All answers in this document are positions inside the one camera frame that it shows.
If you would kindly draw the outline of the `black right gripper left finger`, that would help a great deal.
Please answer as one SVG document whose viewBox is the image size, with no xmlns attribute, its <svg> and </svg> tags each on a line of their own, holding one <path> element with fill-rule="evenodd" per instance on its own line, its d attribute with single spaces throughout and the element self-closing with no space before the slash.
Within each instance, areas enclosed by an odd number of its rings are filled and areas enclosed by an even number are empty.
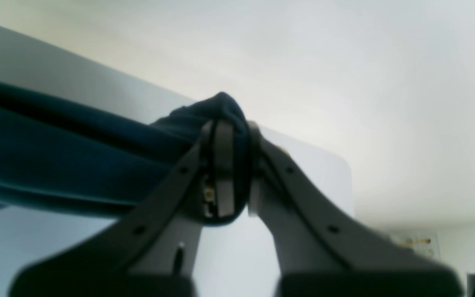
<svg viewBox="0 0 475 297">
<path fill-rule="evenodd" d="M 30 265 L 11 297 L 194 297 L 200 232 L 236 214 L 234 128 L 209 122 L 132 212 L 71 250 Z"/>
</svg>

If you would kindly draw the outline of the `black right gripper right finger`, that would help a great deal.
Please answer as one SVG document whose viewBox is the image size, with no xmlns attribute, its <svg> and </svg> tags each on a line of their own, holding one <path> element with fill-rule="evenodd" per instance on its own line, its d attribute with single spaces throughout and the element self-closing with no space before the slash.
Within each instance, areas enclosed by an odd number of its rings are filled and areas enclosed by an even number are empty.
<svg viewBox="0 0 475 297">
<path fill-rule="evenodd" d="M 459 297 L 456 273 L 396 246 L 345 214 L 249 122 L 249 214 L 269 229 L 276 297 Z"/>
</svg>

